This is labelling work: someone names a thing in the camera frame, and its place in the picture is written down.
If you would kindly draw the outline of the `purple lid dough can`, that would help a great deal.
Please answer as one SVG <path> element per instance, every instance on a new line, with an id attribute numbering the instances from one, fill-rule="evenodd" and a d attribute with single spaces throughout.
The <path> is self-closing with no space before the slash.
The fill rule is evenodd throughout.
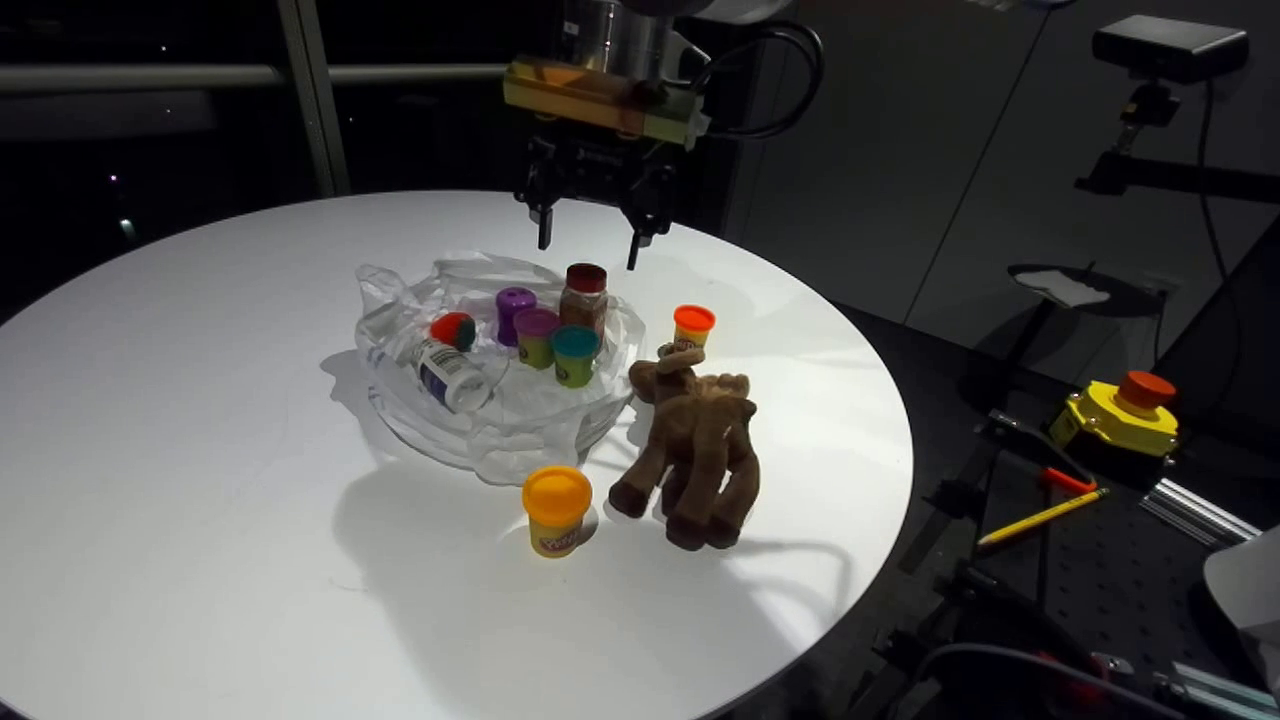
<path id="1" fill-rule="evenodd" d="M 548 307 L 527 307 L 515 314 L 518 360 L 530 368 L 544 370 L 554 364 L 552 336 L 561 327 L 559 315 Z"/>

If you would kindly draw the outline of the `purple shaker container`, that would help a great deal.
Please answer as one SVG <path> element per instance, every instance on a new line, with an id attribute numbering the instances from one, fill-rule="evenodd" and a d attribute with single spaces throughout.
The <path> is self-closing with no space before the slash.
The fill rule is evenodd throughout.
<path id="1" fill-rule="evenodd" d="M 515 318 L 521 311 L 535 309 L 538 305 L 538 296 L 529 288 L 511 286 L 498 291 L 495 293 L 497 341 L 506 347 L 515 347 L 518 343 Z"/>

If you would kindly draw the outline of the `small orange lid dough can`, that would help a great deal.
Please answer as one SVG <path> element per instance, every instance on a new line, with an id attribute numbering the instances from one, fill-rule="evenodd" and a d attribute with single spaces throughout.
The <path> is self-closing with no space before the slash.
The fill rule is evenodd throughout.
<path id="1" fill-rule="evenodd" d="M 675 309 L 673 323 L 672 350 L 677 352 L 690 348 L 704 350 L 717 316 L 708 307 L 685 304 Z"/>

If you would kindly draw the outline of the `brown plush moose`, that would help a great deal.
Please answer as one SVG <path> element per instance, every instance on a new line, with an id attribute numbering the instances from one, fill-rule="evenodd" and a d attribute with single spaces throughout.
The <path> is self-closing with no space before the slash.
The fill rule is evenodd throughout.
<path id="1" fill-rule="evenodd" d="M 687 551 L 727 550 L 740 539 L 760 493 L 760 461 L 750 438 L 756 405 L 745 374 L 696 372 L 700 348 L 667 346 L 628 369 L 652 424 L 632 465 L 609 488 L 608 503 L 640 518 L 655 489 L 668 542 Z"/>

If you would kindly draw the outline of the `large orange lid dough can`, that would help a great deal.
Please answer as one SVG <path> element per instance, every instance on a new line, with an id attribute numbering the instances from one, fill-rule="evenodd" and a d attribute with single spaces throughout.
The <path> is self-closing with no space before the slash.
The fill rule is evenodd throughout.
<path id="1" fill-rule="evenodd" d="M 573 552 L 589 509 L 590 480 L 572 466 L 548 466 L 531 473 L 522 488 L 530 546 L 545 559 Z"/>

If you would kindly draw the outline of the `white plastic bag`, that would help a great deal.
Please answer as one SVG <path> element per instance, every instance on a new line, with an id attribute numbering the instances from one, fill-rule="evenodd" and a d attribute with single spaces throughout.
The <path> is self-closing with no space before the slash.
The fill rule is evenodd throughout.
<path id="1" fill-rule="evenodd" d="M 355 277 L 364 304 L 355 341 L 370 404 L 397 437 L 436 461 L 490 484 L 521 486 L 539 468 L 580 464 L 630 401 L 627 372 L 646 352 L 646 327 L 625 299 L 608 299 L 591 378 L 571 389 L 498 340 L 499 291 L 526 288 L 549 307 L 564 288 L 561 273 L 524 259 L 453 252 L 413 283 L 369 264 Z M 463 369 L 479 374 L 474 409 L 443 401 L 420 375 L 428 327 L 449 311 L 468 314 L 477 327 L 463 354 Z"/>

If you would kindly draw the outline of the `teal lid dough can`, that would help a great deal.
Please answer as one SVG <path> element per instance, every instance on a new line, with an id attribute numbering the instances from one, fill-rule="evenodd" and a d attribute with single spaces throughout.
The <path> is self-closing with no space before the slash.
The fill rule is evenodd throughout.
<path id="1" fill-rule="evenodd" d="M 588 386 L 594 374 L 594 360 L 600 336 L 590 327 L 562 325 L 550 337 L 556 379 L 571 389 Z"/>

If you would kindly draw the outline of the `red lid spice jar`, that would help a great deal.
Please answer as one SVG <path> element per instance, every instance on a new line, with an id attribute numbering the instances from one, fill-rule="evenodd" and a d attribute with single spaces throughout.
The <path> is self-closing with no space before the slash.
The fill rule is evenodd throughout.
<path id="1" fill-rule="evenodd" d="M 608 274 L 591 263 L 575 263 L 564 274 L 559 297 L 559 323 L 593 329 L 600 343 L 605 340 L 608 316 Z"/>

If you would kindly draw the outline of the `white paper sheet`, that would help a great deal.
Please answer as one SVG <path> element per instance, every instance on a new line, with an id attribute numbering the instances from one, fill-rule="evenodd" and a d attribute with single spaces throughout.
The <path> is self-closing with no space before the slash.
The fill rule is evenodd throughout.
<path id="1" fill-rule="evenodd" d="M 1028 284 L 1062 307 L 1105 304 L 1111 299 L 1110 292 L 1084 281 L 1073 279 L 1061 270 L 1038 272 L 1034 278 L 1028 278 Z"/>

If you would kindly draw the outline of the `white glue bottle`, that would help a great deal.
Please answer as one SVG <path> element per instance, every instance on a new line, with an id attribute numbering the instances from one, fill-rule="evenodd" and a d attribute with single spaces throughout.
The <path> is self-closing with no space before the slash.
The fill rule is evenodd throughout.
<path id="1" fill-rule="evenodd" d="M 424 338 L 408 359 L 425 391 L 452 413 L 476 413 L 492 397 L 492 383 L 480 366 L 452 345 Z"/>

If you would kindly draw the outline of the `metal handrail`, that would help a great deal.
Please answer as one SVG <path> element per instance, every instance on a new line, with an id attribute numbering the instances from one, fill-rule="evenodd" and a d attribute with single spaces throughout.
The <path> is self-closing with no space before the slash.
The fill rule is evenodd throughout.
<path id="1" fill-rule="evenodd" d="M 415 85 L 500 78 L 503 64 L 344 64 L 326 69 L 334 86 Z M 266 88 L 291 81 L 260 64 L 4 64 L 0 96 L 128 94 L 219 88 Z"/>

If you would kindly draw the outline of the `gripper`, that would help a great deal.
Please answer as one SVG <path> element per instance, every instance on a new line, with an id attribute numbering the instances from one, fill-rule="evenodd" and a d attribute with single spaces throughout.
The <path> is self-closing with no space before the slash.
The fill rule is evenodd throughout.
<path id="1" fill-rule="evenodd" d="M 554 205 L 579 199 L 620 208 L 632 227 L 626 269 L 641 249 L 669 232 L 678 147 L 654 138 L 623 138 L 600 128 L 539 128 L 527 142 L 526 172 L 515 197 L 538 225 L 538 249 L 552 243 Z"/>

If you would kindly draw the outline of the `aluminium rail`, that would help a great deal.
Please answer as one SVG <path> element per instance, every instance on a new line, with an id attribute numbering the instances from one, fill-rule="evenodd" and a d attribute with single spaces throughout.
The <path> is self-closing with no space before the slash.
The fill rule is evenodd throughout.
<path id="1" fill-rule="evenodd" d="M 1226 550 L 1262 536 L 1257 527 L 1169 478 L 1160 479 L 1139 506 L 1210 550 Z"/>

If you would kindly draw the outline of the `yellow pencil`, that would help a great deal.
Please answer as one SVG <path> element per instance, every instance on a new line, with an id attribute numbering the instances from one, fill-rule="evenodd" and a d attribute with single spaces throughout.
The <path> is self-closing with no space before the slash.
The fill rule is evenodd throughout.
<path id="1" fill-rule="evenodd" d="M 1078 509 L 1083 509 L 1083 507 L 1087 507 L 1087 506 L 1089 506 L 1089 505 L 1092 505 L 1094 502 L 1098 502 L 1100 500 L 1107 497 L 1108 495 L 1110 495 L 1110 489 L 1108 488 L 1098 488 L 1098 489 L 1096 489 L 1093 492 L 1089 492 L 1087 495 L 1080 495 L 1080 496 L 1078 496 L 1075 498 L 1070 498 L 1070 500 L 1066 500 L 1066 501 L 1064 501 L 1061 503 L 1056 503 L 1055 506 L 1052 506 L 1050 509 L 1044 509 L 1044 510 L 1042 510 L 1042 511 L 1039 511 L 1039 512 L 1037 512 L 1034 515 L 1030 515 L 1030 516 L 1024 518 L 1024 519 L 1021 519 L 1019 521 L 1015 521 L 1014 524 L 1010 524 L 1010 525 L 1000 528 L 998 530 L 995 530 L 995 532 L 992 532 L 992 533 L 989 533 L 987 536 L 983 536 L 977 542 L 977 546 L 979 548 L 986 548 L 986 547 L 992 547 L 992 546 L 1002 544 L 1006 541 L 1021 537 L 1021 536 L 1024 536 L 1024 534 L 1027 534 L 1027 533 L 1029 533 L 1029 532 L 1032 532 L 1034 529 L 1038 529 L 1038 528 L 1041 528 L 1041 527 L 1051 523 L 1052 520 L 1055 520 L 1057 518 L 1065 516 L 1065 515 L 1068 515 L 1070 512 L 1076 511 Z"/>

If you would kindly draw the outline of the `yellow emergency stop button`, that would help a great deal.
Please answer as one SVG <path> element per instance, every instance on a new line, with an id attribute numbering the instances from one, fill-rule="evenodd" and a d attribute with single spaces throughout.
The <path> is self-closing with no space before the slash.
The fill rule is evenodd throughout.
<path id="1" fill-rule="evenodd" d="M 1116 384 L 1092 380 L 1066 397 L 1047 434 L 1060 448 L 1091 436 L 1112 448 L 1165 457 L 1180 443 L 1179 420 L 1169 409 L 1176 393 L 1149 372 L 1129 372 Z"/>

